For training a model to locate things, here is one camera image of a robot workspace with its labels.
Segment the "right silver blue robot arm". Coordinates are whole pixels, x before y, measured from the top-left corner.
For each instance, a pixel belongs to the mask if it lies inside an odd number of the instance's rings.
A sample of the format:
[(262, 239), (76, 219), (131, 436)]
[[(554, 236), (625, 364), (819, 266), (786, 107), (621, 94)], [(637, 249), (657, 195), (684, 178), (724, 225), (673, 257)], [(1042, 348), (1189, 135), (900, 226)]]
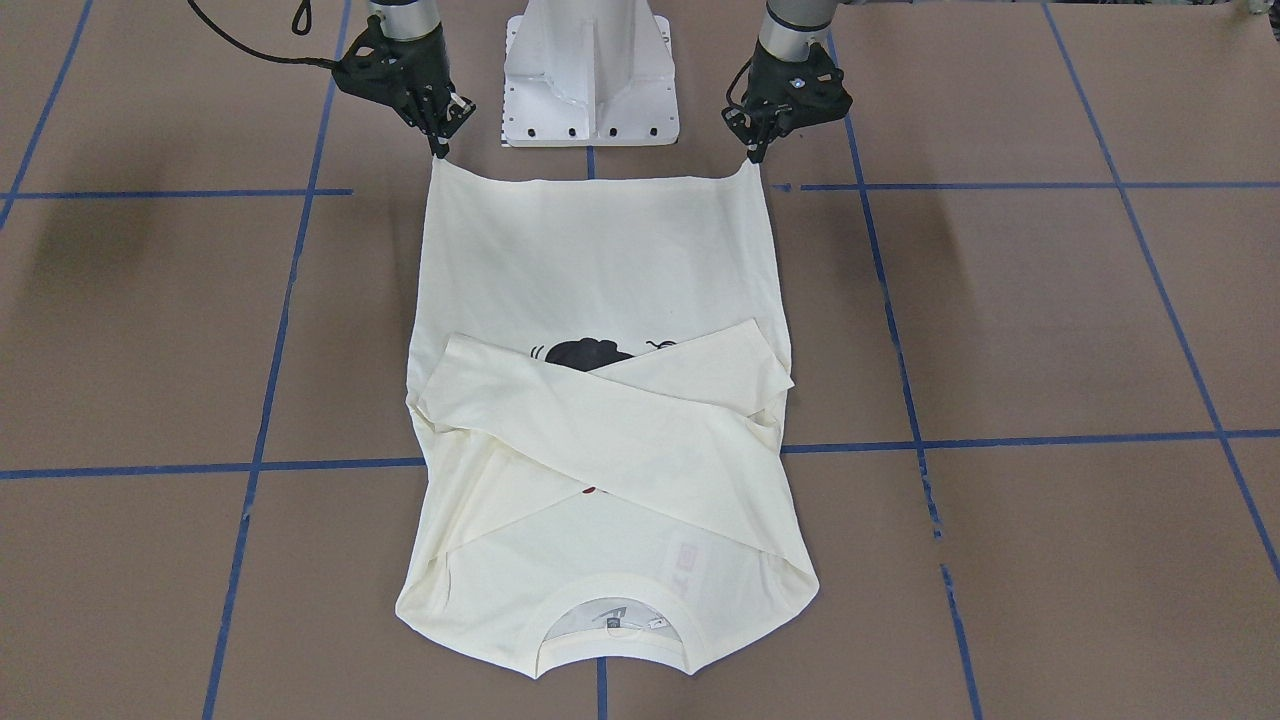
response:
[(476, 106), (456, 90), (435, 1), (370, 1), (366, 28), (337, 61), (339, 91), (389, 108), (443, 159)]

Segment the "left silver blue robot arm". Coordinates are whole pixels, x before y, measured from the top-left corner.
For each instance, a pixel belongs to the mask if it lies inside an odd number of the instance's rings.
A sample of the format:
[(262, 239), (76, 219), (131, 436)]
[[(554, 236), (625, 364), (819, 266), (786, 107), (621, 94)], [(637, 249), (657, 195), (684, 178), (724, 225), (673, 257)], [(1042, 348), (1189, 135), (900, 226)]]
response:
[(726, 90), (721, 115), (762, 164), (796, 129), (842, 120), (852, 106), (844, 72), (820, 42), (842, 1), (768, 1), (750, 59)]

